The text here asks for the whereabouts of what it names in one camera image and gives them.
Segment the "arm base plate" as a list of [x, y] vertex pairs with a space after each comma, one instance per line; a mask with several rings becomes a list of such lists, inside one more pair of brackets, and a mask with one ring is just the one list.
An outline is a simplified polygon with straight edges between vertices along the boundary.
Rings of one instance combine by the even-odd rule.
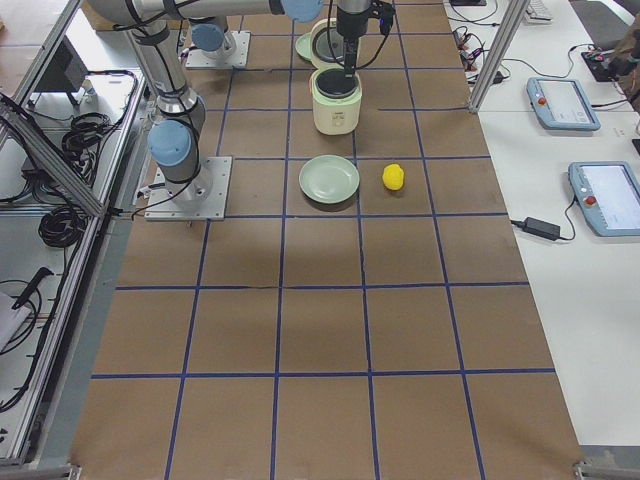
[[170, 197], [183, 186], [167, 183], [161, 168], [157, 167], [154, 181], [164, 186], [151, 191], [152, 206], [143, 211], [144, 218], [149, 221], [224, 220], [232, 163], [231, 156], [202, 158], [199, 175], [173, 199]]
[[186, 68], [244, 69], [248, 60], [251, 33], [249, 31], [223, 32], [217, 27], [199, 25], [192, 30], [192, 42]]

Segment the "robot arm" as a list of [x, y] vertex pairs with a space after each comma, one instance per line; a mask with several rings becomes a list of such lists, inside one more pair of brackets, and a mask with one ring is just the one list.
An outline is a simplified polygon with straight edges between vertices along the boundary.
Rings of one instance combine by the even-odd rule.
[[[180, 61], [170, 56], [168, 21], [187, 20], [192, 40], [202, 51], [217, 52], [227, 39], [226, 18], [235, 15], [286, 15], [299, 23], [316, 19], [322, 1], [91, 1], [89, 5], [115, 31], [130, 34], [146, 79], [154, 85], [162, 114], [186, 119], [200, 101]], [[352, 132], [359, 120], [362, 86], [357, 63], [360, 38], [369, 21], [379, 21], [387, 38], [394, 23], [394, 7], [383, 1], [337, 1], [328, 7], [326, 21], [314, 26], [310, 37], [313, 115], [325, 135]]]

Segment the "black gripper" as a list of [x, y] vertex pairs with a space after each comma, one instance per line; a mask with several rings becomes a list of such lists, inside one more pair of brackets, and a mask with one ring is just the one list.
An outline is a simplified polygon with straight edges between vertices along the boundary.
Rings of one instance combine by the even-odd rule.
[[356, 72], [358, 58], [358, 39], [367, 32], [369, 12], [351, 13], [343, 9], [337, 10], [337, 32], [344, 40], [344, 74], [352, 78]]

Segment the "green plate near arm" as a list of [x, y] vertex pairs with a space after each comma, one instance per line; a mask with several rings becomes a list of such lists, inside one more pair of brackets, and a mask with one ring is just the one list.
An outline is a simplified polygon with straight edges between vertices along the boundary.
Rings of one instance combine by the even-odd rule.
[[295, 51], [297, 55], [304, 61], [311, 61], [311, 35], [305, 33], [299, 36], [295, 42]]

